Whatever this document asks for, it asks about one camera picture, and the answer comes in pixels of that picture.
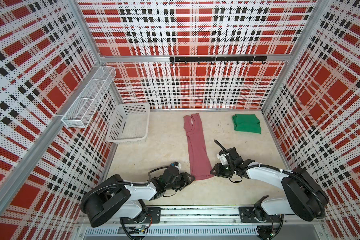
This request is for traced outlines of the pink tank top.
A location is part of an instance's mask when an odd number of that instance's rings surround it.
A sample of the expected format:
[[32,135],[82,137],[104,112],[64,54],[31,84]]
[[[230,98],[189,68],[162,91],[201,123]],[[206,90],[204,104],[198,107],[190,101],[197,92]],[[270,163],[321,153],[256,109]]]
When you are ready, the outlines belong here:
[[207,155],[201,117],[198,113],[184,116],[184,129],[187,136],[191,175],[196,181],[214,177],[212,165]]

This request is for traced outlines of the green tank top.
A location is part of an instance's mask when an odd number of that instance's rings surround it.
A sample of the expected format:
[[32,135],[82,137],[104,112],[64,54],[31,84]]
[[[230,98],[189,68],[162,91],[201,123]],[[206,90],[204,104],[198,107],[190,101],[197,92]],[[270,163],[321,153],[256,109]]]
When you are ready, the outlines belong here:
[[237,132],[261,133],[260,120],[255,114],[235,114],[232,116],[234,130]]

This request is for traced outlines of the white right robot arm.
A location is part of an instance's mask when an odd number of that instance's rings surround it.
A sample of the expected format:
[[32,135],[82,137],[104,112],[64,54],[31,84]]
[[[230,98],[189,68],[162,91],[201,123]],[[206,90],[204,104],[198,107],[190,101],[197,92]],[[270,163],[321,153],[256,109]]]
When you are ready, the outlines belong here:
[[296,215],[307,222],[326,217],[325,207],[329,198],[304,169],[283,170],[250,159],[239,159],[227,161],[225,165],[216,164],[211,174],[226,179],[236,175],[241,180],[261,181],[284,191],[282,198],[263,196],[254,204],[254,218],[258,222],[265,222],[268,216],[273,215]]

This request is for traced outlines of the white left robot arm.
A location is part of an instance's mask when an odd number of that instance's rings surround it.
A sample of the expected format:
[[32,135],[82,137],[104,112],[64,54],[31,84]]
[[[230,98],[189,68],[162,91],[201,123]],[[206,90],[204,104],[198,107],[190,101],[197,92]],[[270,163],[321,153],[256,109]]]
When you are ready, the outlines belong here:
[[154,222],[155,214],[149,210],[145,201],[162,198],[167,191],[177,193],[196,179],[189,173],[182,173],[180,169],[181,164],[178,162],[153,169],[148,172],[149,179],[141,183],[113,175],[83,196],[81,212],[87,215],[93,228],[113,217],[124,223],[143,223],[147,218]]

